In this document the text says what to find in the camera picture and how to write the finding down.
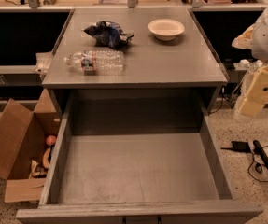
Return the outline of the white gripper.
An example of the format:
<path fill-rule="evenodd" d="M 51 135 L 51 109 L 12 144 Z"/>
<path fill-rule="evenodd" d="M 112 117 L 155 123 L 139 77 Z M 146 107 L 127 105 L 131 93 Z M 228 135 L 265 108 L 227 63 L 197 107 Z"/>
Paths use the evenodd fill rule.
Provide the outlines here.
<path fill-rule="evenodd" d="M 242 59 L 239 67 L 244 68 L 246 74 L 234 107 L 234 119 L 250 122 L 268 104 L 268 63 Z"/>

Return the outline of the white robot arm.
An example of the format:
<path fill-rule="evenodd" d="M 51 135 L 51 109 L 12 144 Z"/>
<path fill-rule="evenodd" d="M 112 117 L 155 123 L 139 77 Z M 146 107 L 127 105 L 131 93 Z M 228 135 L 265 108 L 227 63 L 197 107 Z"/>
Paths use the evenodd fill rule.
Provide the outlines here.
<path fill-rule="evenodd" d="M 268 7 L 232 42 L 238 49 L 251 49 L 252 57 L 262 62 L 249 68 L 243 77 L 240 96 L 234 106 L 234 118 L 240 122 L 254 119 L 268 104 Z"/>

